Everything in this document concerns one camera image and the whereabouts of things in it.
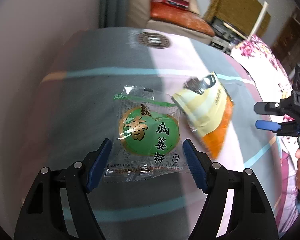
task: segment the blue gripper pad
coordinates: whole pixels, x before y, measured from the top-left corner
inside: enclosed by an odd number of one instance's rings
[[[205,192],[208,189],[206,172],[188,141],[183,142],[183,150],[197,187]]]
[[[108,161],[111,152],[112,142],[107,140],[105,146],[101,149],[99,156],[96,158],[88,174],[88,183],[86,188],[91,192],[94,188],[98,187],[104,167]]]
[[[268,130],[268,131],[277,131],[281,128],[277,122],[271,122],[266,120],[257,120],[256,121],[256,128],[261,130]]]

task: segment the wooden cabinet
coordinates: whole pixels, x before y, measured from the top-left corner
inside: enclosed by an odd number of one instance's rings
[[[296,63],[300,63],[300,14],[296,9],[287,20],[277,40],[272,46],[272,52],[289,74]]]

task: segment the curtain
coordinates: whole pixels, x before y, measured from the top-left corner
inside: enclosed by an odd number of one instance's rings
[[[100,0],[99,28],[124,27],[129,0]]]
[[[249,35],[261,9],[262,5],[258,0],[211,0],[203,19],[211,22],[215,16]],[[262,37],[266,32],[270,19],[271,16],[267,12],[257,31],[258,37]]]

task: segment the bed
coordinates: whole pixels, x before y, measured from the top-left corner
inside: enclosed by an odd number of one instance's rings
[[[158,33],[170,46],[158,49],[138,42],[140,33]],[[134,28],[105,28],[75,33],[42,80],[29,115],[20,153],[20,198],[40,168],[63,169],[113,138],[113,96],[125,85],[172,95],[191,76],[214,71],[234,102],[232,121],[216,161],[227,169],[250,167],[266,192],[277,225],[282,222],[282,173],[279,139],[257,130],[255,102],[262,101],[247,71],[232,57],[189,38]],[[186,118],[179,121],[182,141],[190,138]],[[88,195],[106,239],[187,239],[205,201],[189,173],[170,173],[135,182],[106,183]],[[218,235],[226,231],[232,206],[229,190]],[[76,235],[62,192],[67,228]]]
[[[279,102],[290,96],[292,85],[284,68],[271,49],[257,36],[243,41],[232,49],[231,57],[239,62],[255,82],[255,86],[264,102]],[[269,116],[273,122],[293,120],[288,115]],[[296,170],[298,149],[297,137],[279,137],[278,146],[282,153],[282,195],[280,210],[276,217],[279,232],[285,232],[298,216],[295,199],[297,197]]]

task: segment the orange cushion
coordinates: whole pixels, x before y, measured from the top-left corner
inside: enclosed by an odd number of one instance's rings
[[[195,30],[211,37],[214,36],[214,31],[210,25],[196,14],[169,6],[167,4],[152,2],[151,18],[153,20],[168,22],[187,29]]]

